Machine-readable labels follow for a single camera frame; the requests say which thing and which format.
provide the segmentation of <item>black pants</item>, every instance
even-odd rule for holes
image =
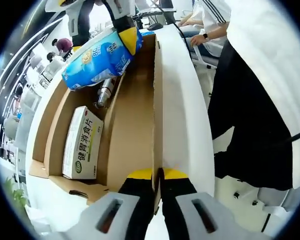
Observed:
[[[214,157],[215,176],[255,187],[292,187],[291,134],[262,84],[229,42],[222,50],[208,108],[212,138],[234,127],[226,152]]]

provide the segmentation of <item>white table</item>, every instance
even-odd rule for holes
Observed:
[[[197,191],[213,196],[213,143],[198,76],[177,29],[168,25],[155,33],[160,43],[163,65],[163,164],[188,173]],[[35,134],[44,111],[41,106],[47,104],[58,81],[60,77],[51,81],[31,126],[33,135],[29,136],[26,151],[26,184],[32,207],[45,212],[53,230],[64,231],[78,221],[80,213],[87,207],[87,200],[67,194],[49,179],[29,175]],[[159,213],[149,225],[146,238],[152,239],[155,235],[152,230],[162,224],[164,226],[163,216]]]

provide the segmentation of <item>white box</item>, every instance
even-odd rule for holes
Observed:
[[[96,179],[104,122],[86,106],[77,107],[66,138],[62,174],[69,179]]]

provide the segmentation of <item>wristwatch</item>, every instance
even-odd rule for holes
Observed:
[[[207,33],[204,33],[204,34],[203,34],[203,37],[206,39],[206,41],[207,41],[207,42],[209,42],[209,41],[210,41],[210,39],[209,39],[209,37],[208,37],[208,34],[207,34]]]

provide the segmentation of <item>black cable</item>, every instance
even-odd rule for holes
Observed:
[[[149,18],[151,18],[152,21],[153,21],[154,23],[156,23],[156,21],[154,20],[154,18],[153,18],[152,16],[149,16]]]
[[[265,229],[266,229],[266,227],[267,227],[267,225],[268,225],[268,222],[269,222],[270,216],[271,216],[271,214],[270,214],[270,213],[268,213],[268,216],[266,216],[266,219],[265,219],[264,225],[263,225],[263,227],[262,227],[262,230],[261,230],[261,232],[262,232],[262,233],[265,231]]]
[[[156,4],[153,0],[151,0],[151,2],[163,13],[163,16],[165,17],[165,19],[166,20],[167,19],[170,20],[172,22],[172,24],[179,30],[182,38],[184,39],[184,43],[185,43],[186,49],[188,49],[189,57],[190,57],[190,59],[192,59],[192,57],[191,57],[191,51],[190,51],[190,48],[189,48],[189,46],[187,44],[187,40],[186,40],[186,37],[185,37],[184,33],[180,30],[180,28],[178,27],[178,25],[175,22],[173,22],[172,19],[169,18],[168,15],[166,15],[166,12],[158,4]]]
[[[292,137],[289,137],[281,142],[278,142],[278,143],[275,143],[275,144],[272,144],[270,145],[269,147],[267,148],[277,148],[277,147],[281,147],[282,145],[286,145],[286,144],[289,144],[289,143],[293,143],[294,141],[297,141],[300,139],[300,132]]]

